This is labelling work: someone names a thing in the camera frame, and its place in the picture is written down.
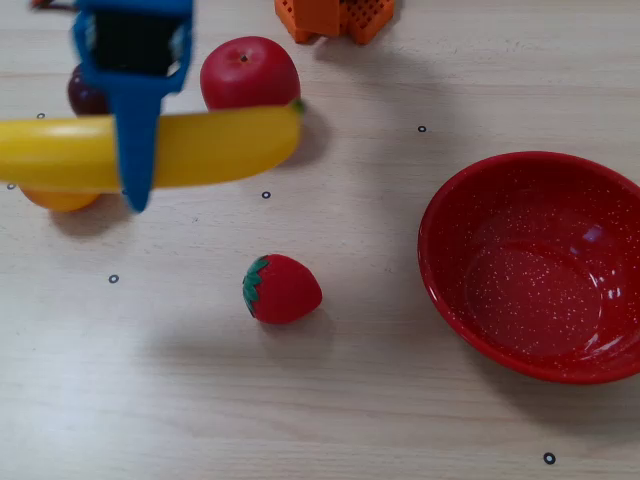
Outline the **blue gripper black motor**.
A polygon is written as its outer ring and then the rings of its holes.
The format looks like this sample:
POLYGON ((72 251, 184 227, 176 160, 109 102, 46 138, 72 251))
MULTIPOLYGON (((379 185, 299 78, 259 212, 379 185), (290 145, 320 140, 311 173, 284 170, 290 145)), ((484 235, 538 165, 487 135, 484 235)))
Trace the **blue gripper black motor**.
POLYGON ((140 213, 153 186, 161 113, 161 98, 140 92, 182 90, 192 57, 193 3, 77 1, 75 7, 76 49, 88 82, 111 94, 119 176, 140 213))

